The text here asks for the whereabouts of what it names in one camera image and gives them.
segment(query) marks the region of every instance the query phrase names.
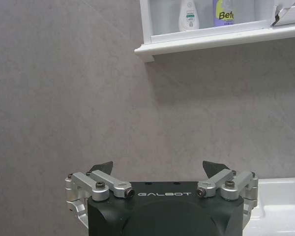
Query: gray wall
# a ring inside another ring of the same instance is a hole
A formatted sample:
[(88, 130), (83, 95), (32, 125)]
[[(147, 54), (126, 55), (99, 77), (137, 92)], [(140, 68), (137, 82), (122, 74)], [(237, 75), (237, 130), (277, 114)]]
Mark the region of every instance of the gray wall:
[(295, 39), (144, 64), (138, 0), (0, 0), (0, 236), (86, 235), (64, 178), (295, 177)]

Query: white shelf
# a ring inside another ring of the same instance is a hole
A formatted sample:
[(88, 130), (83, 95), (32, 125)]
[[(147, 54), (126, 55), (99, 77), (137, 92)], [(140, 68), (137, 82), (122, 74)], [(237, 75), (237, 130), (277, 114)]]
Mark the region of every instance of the white shelf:
[(212, 0), (195, 0), (200, 29), (178, 32), (180, 0), (141, 0), (144, 44), (135, 53), (148, 62), (158, 54), (295, 37), (295, 0), (233, 1), (234, 25), (212, 27)]

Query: bolt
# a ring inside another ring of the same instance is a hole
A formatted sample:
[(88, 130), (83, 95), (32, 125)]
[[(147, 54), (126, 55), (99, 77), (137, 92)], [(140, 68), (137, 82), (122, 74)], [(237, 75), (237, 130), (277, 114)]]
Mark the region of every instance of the bolt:
[(101, 182), (101, 181), (96, 182), (95, 187), (96, 187), (97, 189), (104, 189), (104, 188), (105, 188), (105, 183), (104, 183), (104, 182)]
[(199, 198), (204, 198), (206, 196), (207, 192), (204, 188), (198, 188), (197, 189), (197, 195)]
[(232, 180), (225, 181), (225, 186), (227, 188), (235, 188), (235, 183)]
[(134, 196), (134, 194), (135, 194), (135, 191), (132, 188), (128, 188), (124, 192), (124, 197), (126, 199), (129, 199), (129, 198), (132, 198)]

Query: bottle label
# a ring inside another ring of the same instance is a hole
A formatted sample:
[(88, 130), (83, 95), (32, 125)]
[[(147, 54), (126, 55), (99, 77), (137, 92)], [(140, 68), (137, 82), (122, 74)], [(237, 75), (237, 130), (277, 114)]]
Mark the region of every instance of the bottle label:
[(214, 0), (214, 25), (227, 26), (234, 24), (232, 0)]
[(195, 11), (188, 10), (186, 14), (186, 18), (187, 18), (189, 27), (193, 27), (193, 24), (195, 22)]

